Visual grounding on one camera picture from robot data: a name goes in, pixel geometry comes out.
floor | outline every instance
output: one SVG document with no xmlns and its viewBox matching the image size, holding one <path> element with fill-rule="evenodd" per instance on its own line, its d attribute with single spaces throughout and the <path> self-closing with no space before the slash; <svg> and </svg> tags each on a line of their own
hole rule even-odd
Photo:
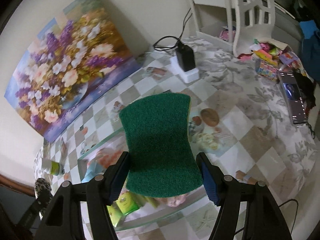
<svg viewBox="0 0 320 240">
<path fill-rule="evenodd" d="M 315 125 L 316 138 L 315 143 L 320 147 L 320 118 L 318 118 Z M 292 232 L 293 240 L 306 240 L 310 233 L 320 220 L 320 158 L 318 157 L 316 163 L 309 174 L 307 182 L 304 184 L 301 191 L 295 197 L 299 202 L 299 209 L 296 223 Z M 291 230 L 294 215 L 296 211 L 296 203 L 291 202 L 281 208 L 284 218 L 287 221 L 289 229 Z"/>
</svg>

phone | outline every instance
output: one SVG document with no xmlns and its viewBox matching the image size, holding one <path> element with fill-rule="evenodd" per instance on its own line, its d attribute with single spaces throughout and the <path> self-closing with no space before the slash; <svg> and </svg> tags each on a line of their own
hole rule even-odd
<svg viewBox="0 0 320 240">
<path fill-rule="evenodd" d="M 280 90 L 288 107 L 289 118 L 293 125 L 305 124 L 306 113 L 297 81 L 292 73 L 278 72 Z"/>
</svg>

checkered tablecloth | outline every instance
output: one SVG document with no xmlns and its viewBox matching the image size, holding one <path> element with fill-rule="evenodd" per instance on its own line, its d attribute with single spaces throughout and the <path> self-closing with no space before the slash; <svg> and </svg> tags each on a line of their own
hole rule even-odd
<svg viewBox="0 0 320 240">
<path fill-rule="evenodd" d="M 277 85 L 256 74 L 254 62 L 241 62 L 232 54 L 196 37 L 184 40 L 195 52 L 200 79 L 185 84 L 170 69 L 171 53 L 148 53 L 143 67 L 105 93 L 84 111 L 35 159 L 35 179 L 45 177 L 55 193 L 64 180 L 80 183 L 77 159 L 83 142 L 96 144 L 121 127 L 118 112 L 131 102 L 167 90 L 191 96 L 189 135 L 193 152 L 204 151 L 224 174 L 241 170 L 263 180 L 278 203 L 301 189 L 316 158 L 316 147 L 307 127 L 290 123 Z M 218 113 L 218 125 L 207 125 L 202 109 Z M 61 155 L 60 140 L 68 148 Z M 49 176 L 39 167 L 42 157 L 62 162 L 64 176 Z M 86 203 L 81 204 L 84 231 L 92 239 Z M 125 240 L 208 239 L 218 208 L 205 197 L 181 212 L 142 228 L 118 232 Z M 241 205 L 239 223 L 244 223 Z"/>
</svg>

blue gripper pad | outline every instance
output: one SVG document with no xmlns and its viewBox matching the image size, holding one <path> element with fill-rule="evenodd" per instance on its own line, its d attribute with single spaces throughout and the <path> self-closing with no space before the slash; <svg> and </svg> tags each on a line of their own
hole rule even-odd
<svg viewBox="0 0 320 240">
<path fill-rule="evenodd" d="M 203 185 L 204 185 L 205 191 L 207 192 L 208 198 L 216 206 L 218 206 L 220 203 L 220 197 L 218 195 L 218 185 L 214 181 L 213 177 L 211 176 L 208 170 L 208 167 L 204 164 L 204 162 L 201 163 L 201 167 L 202 167 Z"/>
</svg>

flower vase painting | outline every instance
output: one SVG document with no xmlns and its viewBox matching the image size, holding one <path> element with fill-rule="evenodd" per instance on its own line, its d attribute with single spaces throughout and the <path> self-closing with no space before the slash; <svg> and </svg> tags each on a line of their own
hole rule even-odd
<svg viewBox="0 0 320 240">
<path fill-rule="evenodd" d="M 5 92 L 49 142 L 95 100 L 140 68 L 101 0 L 75 0 L 40 31 Z"/>
</svg>

